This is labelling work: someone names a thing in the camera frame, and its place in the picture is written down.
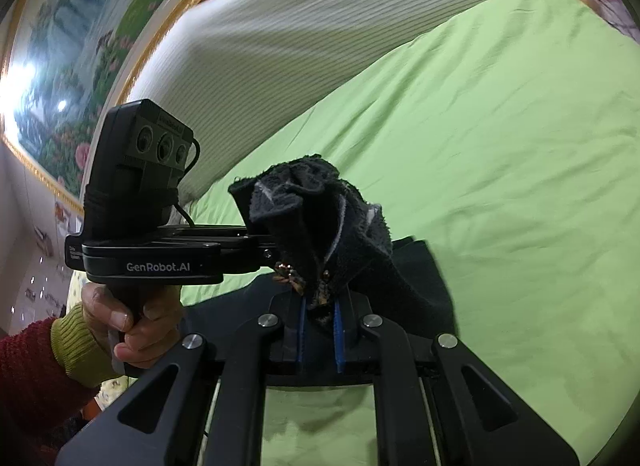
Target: bright light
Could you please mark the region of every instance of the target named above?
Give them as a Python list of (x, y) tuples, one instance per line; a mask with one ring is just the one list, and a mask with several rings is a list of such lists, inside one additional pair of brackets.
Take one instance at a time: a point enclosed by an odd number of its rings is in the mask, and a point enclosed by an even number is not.
[(29, 63), (22, 67), (12, 67), (0, 80), (0, 112), (13, 113), (20, 106), (24, 94), (36, 75), (36, 67)]

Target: black cable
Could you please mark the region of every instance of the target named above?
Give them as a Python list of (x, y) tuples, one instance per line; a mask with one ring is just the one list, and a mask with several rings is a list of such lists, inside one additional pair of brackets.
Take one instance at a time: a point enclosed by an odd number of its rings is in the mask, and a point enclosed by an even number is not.
[(193, 222), (193, 220), (191, 219), (189, 214), (184, 210), (184, 208), (180, 204), (175, 203), (174, 204), (174, 208), (187, 221), (187, 224), (189, 224), (189, 227), (195, 227), (196, 226), (196, 224)]
[(193, 139), (193, 146), (196, 147), (196, 155), (193, 157), (193, 160), (189, 163), (187, 168), (184, 170), (184, 175), (187, 175), (191, 171), (191, 169), (196, 165), (198, 159), (200, 158), (200, 143)]

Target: human hand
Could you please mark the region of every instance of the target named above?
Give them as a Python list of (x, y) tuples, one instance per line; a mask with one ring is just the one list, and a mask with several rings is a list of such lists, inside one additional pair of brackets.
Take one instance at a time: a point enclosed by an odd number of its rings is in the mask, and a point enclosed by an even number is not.
[(84, 322), (105, 352), (111, 353), (110, 328), (125, 333), (113, 353), (122, 362), (148, 369), (180, 339), (177, 324), (182, 318), (180, 288), (165, 286), (144, 293), (144, 315), (133, 325), (131, 311), (116, 300), (106, 286), (87, 283), (82, 287)]

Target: ribbed cuff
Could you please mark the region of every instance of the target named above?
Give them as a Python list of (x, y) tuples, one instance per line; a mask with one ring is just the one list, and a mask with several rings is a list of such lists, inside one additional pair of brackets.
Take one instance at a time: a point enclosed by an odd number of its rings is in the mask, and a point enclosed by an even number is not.
[(110, 356), (100, 348), (84, 323), (81, 304), (53, 322), (51, 349), (66, 375), (81, 385), (94, 388), (118, 376), (111, 369)]

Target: purple patterned fabric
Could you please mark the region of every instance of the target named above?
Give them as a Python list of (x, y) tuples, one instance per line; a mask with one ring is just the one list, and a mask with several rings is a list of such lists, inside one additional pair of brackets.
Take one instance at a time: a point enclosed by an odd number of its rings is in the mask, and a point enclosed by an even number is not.
[(640, 43), (640, 30), (622, 0), (598, 0), (600, 15), (613, 28)]

